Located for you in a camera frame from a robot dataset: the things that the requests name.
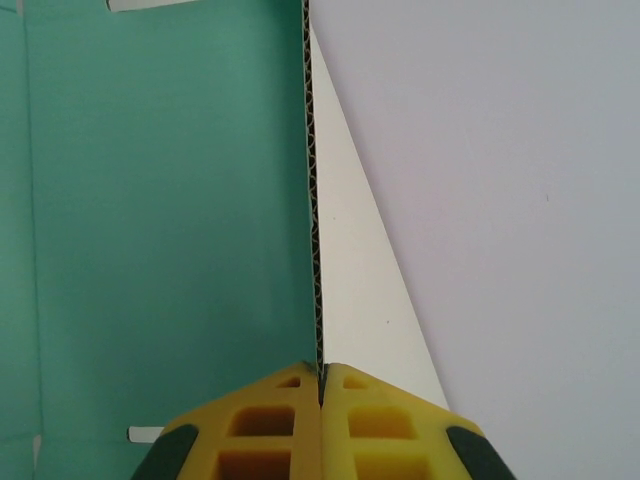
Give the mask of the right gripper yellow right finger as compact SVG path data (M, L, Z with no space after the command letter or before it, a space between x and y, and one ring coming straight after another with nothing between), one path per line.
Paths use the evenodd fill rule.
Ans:
M513 479L472 421L344 364L325 367L325 479Z

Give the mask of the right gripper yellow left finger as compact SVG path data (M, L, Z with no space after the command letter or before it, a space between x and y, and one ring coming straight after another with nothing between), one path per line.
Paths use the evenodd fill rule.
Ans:
M277 371L173 419L134 479L319 479L315 370Z

